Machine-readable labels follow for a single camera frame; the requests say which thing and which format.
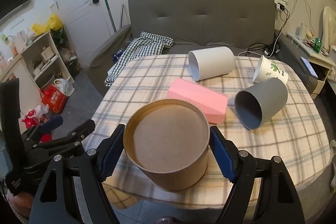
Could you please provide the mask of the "grey sofa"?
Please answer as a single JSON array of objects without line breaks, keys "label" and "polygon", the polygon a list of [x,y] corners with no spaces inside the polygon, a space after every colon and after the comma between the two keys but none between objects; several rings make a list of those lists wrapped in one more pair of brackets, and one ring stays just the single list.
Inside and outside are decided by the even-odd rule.
[{"label": "grey sofa", "polygon": [[317,79],[302,63],[299,50],[275,29],[274,0],[128,0],[130,24],[91,55],[84,68],[92,85],[105,95],[104,81],[113,66],[112,55],[141,32],[168,36],[174,45],[167,54],[227,46],[232,52],[268,46],[272,58],[289,65],[312,93]]}]

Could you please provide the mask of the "green bottle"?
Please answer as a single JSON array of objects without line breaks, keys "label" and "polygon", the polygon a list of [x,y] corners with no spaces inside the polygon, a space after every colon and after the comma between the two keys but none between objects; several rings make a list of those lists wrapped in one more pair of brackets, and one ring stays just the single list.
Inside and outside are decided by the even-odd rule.
[{"label": "green bottle", "polygon": [[314,46],[313,46],[313,51],[315,53],[319,53],[320,50],[321,50],[321,46],[322,46],[321,39],[315,38],[315,40],[314,40]]}]

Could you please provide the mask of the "white bedside table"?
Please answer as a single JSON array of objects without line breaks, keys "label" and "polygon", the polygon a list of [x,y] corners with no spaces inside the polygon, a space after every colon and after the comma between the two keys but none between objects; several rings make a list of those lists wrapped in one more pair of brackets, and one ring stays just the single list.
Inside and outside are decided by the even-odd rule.
[{"label": "white bedside table", "polygon": [[313,48],[311,47],[313,43],[311,40],[302,39],[289,32],[286,33],[286,36],[291,39],[292,43],[296,44],[296,48],[299,49],[300,56],[306,59],[311,68],[315,71],[314,78],[317,79],[317,84],[311,93],[311,97],[315,99],[322,91],[327,77],[332,71],[335,63],[329,56],[323,54],[323,50],[320,50],[319,53],[313,51]]}]

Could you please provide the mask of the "white cup green print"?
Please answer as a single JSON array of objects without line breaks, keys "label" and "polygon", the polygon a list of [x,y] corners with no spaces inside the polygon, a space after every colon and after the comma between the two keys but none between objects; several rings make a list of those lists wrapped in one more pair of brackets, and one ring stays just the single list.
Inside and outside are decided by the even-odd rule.
[{"label": "white cup green print", "polygon": [[277,78],[286,85],[288,82],[288,73],[286,73],[273,61],[267,59],[265,56],[262,56],[260,57],[252,80],[254,83],[260,83],[270,78]]}]

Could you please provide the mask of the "white door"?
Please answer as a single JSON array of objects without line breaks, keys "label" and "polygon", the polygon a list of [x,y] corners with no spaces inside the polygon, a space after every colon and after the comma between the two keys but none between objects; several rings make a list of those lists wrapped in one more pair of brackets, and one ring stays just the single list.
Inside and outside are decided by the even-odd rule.
[{"label": "white door", "polygon": [[93,4],[92,0],[54,0],[58,17],[85,67],[91,55],[113,34],[104,0]]}]

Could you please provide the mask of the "blue snack packet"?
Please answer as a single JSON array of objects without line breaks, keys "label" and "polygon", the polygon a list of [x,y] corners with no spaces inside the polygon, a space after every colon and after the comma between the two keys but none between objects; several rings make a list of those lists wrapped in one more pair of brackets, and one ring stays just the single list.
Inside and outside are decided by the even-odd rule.
[{"label": "blue snack packet", "polygon": [[124,51],[125,50],[122,48],[112,55],[112,60],[113,60],[114,63],[116,63],[120,59],[120,57],[123,55]]}]

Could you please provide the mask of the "white electric kettle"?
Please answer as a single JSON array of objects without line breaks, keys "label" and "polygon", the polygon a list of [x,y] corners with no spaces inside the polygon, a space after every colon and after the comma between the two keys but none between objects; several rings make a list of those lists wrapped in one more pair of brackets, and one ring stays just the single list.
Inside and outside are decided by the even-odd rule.
[{"label": "white electric kettle", "polygon": [[19,31],[14,37],[14,45],[18,53],[25,50],[28,41],[27,35],[24,30]]}]

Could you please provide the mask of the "grey cylinder cup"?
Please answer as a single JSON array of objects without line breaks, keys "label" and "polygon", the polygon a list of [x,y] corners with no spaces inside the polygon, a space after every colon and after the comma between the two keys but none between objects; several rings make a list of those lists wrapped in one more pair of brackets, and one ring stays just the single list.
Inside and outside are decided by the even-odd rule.
[{"label": "grey cylinder cup", "polygon": [[284,83],[269,78],[236,94],[235,113],[245,128],[255,130],[275,116],[287,100],[288,91]]}]

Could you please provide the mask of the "pink box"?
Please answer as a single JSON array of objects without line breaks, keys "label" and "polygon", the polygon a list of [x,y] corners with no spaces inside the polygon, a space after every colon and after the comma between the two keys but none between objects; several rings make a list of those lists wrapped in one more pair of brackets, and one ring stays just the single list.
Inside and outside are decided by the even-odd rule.
[{"label": "pink box", "polygon": [[221,124],[226,115],[228,96],[180,78],[170,85],[167,97],[197,106],[212,124]]}]

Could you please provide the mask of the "white shelf unit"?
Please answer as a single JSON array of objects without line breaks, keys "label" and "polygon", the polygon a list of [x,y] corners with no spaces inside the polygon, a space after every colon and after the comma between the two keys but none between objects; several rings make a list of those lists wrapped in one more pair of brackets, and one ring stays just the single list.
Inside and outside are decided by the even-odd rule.
[{"label": "white shelf unit", "polygon": [[53,84],[56,79],[66,79],[73,84],[71,76],[50,32],[37,37],[20,52],[26,68],[39,89]]}]

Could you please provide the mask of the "green checked cloth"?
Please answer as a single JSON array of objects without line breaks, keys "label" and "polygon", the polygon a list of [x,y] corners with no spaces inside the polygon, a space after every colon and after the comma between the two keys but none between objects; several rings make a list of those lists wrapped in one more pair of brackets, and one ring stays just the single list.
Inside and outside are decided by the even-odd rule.
[{"label": "green checked cloth", "polygon": [[143,56],[161,55],[163,50],[169,49],[173,45],[173,38],[141,32],[140,37],[129,43],[116,64],[108,70],[108,76],[104,81],[105,86],[110,87],[130,61]]}]

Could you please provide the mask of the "brown kraft paper cup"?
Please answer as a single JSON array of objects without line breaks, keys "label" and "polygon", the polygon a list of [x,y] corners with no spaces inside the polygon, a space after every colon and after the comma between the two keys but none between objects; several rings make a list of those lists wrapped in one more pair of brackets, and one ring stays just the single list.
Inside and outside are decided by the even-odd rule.
[{"label": "brown kraft paper cup", "polygon": [[195,105],[164,99],[142,106],[123,134],[128,158],[167,192],[195,185],[207,169],[210,126]]}]

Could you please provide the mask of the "yellow plastic bag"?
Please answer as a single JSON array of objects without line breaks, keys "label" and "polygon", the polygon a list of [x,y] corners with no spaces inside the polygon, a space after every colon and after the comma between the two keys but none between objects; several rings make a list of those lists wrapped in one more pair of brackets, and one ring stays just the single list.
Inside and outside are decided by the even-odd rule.
[{"label": "yellow plastic bag", "polygon": [[49,20],[45,24],[34,23],[31,26],[31,30],[37,34],[37,36],[44,34],[50,30],[58,31],[63,27],[63,23],[56,13],[53,13]]}]

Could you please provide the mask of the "red shopping bag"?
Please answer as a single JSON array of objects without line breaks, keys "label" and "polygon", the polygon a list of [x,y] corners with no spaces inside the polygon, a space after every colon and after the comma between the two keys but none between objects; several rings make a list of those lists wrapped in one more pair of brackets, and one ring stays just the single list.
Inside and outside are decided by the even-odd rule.
[{"label": "red shopping bag", "polygon": [[48,105],[55,114],[60,114],[68,100],[57,87],[49,85],[46,89],[41,89],[41,98],[44,105]]}]

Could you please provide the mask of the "white plastic bag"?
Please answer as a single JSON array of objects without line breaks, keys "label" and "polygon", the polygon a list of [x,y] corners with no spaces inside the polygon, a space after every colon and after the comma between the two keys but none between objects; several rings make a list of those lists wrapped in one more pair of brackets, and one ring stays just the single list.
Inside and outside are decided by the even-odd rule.
[{"label": "white plastic bag", "polygon": [[70,97],[75,91],[74,87],[66,79],[56,79],[54,86],[67,97]]}]

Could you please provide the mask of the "smartphone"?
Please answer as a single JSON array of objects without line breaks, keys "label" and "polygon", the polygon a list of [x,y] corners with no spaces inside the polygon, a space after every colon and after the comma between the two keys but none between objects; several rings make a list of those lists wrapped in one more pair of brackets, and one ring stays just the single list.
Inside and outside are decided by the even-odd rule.
[{"label": "smartphone", "polygon": [[318,79],[317,73],[315,72],[315,70],[311,66],[310,62],[304,57],[300,57],[300,59],[301,59],[302,63],[305,65],[306,69],[309,71],[309,74],[312,77],[314,77],[315,79]]}]

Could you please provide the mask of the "white cylinder cup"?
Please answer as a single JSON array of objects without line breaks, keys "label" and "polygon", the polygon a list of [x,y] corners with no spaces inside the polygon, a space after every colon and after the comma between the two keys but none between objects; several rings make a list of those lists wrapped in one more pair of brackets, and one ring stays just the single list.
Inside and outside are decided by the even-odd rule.
[{"label": "white cylinder cup", "polygon": [[235,56],[228,47],[189,51],[188,62],[194,80],[226,75],[235,67]]}]

